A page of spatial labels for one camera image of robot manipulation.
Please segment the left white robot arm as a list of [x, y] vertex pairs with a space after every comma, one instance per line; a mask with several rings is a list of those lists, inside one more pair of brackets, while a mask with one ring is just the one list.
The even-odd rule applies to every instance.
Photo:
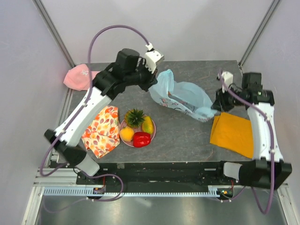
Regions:
[[78, 145], [84, 131], [127, 86], [138, 85], [147, 91], [156, 84], [157, 66], [163, 60], [164, 55], [155, 49], [146, 52], [143, 57], [135, 50], [122, 49], [115, 62], [93, 78], [92, 87], [71, 115], [55, 130], [46, 130], [44, 136], [51, 148], [58, 151], [71, 166], [83, 171], [92, 184], [99, 184], [103, 173], [99, 170], [99, 164]]

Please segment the fake peach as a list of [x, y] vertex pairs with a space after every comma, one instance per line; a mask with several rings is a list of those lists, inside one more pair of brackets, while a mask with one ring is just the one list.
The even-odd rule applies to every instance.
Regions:
[[130, 127], [124, 127], [121, 131], [120, 131], [120, 138], [125, 141], [125, 142], [130, 142], [133, 139], [134, 136], [134, 130]]

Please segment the light blue plastic bag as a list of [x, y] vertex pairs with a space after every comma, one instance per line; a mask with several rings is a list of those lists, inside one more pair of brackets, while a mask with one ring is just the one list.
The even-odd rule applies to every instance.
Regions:
[[151, 98], [161, 106], [182, 112], [200, 122], [212, 119], [217, 110], [207, 93], [191, 82], [176, 82], [172, 70], [161, 72], [149, 88]]

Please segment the fake red pepper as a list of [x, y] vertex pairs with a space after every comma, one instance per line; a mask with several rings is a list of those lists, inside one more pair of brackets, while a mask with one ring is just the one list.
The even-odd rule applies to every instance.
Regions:
[[151, 136], [145, 132], [136, 132], [133, 136], [133, 146], [141, 148], [149, 145], [151, 142]]

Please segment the fake mango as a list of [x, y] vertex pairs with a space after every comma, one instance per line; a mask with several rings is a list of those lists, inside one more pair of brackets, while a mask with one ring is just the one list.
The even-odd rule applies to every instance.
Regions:
[[153, 125], [153, 122], [152, 122], [152, 119], [151, 119], [150, 116], [145, 116], [144, 117], [144, 122], [142, 124], [142, 131], [145, 132], [145, 133], [148, 133], [150, 135], [153, 134], [154, 125]]

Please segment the fake pineapple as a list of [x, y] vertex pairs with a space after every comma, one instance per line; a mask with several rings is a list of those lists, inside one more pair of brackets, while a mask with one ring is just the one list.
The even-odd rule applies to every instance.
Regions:
[[138, 128], [140, 127], [144, 122], [144, 113], [143, 110], [139, 109], [132, 109], [127, 111], [125, 114], [125, 123], [130, 128]]

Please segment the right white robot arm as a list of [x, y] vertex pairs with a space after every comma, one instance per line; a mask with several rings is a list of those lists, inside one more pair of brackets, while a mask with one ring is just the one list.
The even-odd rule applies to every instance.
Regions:
[[244, 73], [240, 88], [233, 87], [233, 75], [222, 71], [217, 75], [222, 87], [216, 91], [212, 109], [228, 112], [244, 106], [250, 118], [254, 142], [252, 161], [223, 161], [223, 168], [215, 172], [215, 180], [226, 184], [234, 178], [243, 186], [278, 189], [292, 173], [292, 165], [284, 162], [277, 142], [274, 125], [274, 96], [263, 89], [262, 74]]

